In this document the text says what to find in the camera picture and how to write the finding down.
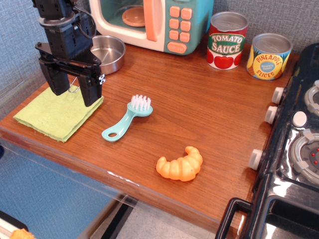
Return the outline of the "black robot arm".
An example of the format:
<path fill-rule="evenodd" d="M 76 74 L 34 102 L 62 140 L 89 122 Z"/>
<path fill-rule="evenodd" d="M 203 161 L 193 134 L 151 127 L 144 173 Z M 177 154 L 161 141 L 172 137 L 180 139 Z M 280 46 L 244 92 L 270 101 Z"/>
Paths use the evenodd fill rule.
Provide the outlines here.
<path fill-rule="evenodd" d="M 52 92 L 59 96 L 70 88 L 68 76 L 78 79 L 85 106 L 102 96 L 105 76 L 101 60 L 92 52 L 96 24 L 91 14 L 74 0 L 35 0 L 46 43 L 37 43 L 39 64 Z"/>

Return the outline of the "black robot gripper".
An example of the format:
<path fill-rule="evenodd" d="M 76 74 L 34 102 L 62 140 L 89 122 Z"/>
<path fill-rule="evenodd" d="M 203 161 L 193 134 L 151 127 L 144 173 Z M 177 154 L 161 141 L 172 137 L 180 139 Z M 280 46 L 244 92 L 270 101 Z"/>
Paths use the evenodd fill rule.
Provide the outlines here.
<path fill-rule="evenodd" d="M 68 14 L 45 14 L 39 17 L 45 30 L 47 43 L 38 43 L 40 68 L 52 92 L 59 96 L 69 87 L 71 60 L 92 46 L 94 31 L 91 16 L 82 11 Z M 102 97 L 103 75 L 79 75 L 79 86 L 85 106 L 89 107 Z"/>

